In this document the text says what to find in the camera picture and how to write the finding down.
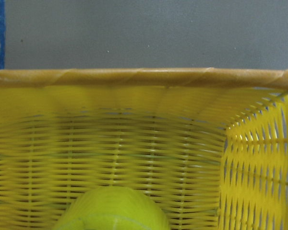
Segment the yellow tape roll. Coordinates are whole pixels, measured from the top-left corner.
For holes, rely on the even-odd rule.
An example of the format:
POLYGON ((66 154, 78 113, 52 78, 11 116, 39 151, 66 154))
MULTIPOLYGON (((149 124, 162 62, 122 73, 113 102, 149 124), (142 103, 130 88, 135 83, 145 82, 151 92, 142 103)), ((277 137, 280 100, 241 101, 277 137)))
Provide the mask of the yellow tape roll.
POLYGON ((169 230, 165 212, 143 192, 121 186, 93 189, 76 198, 54 230, 169 230))

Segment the yellow plastic basket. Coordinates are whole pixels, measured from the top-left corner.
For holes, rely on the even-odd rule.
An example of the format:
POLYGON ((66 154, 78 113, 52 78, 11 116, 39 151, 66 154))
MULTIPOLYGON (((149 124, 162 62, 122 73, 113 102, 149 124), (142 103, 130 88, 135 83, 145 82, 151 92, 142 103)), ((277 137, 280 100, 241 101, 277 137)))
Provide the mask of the yellow plastic basket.
POLYGON ((288 230, 288 69, 0 70, 0 230, 100 186, 173 230, 288 230))

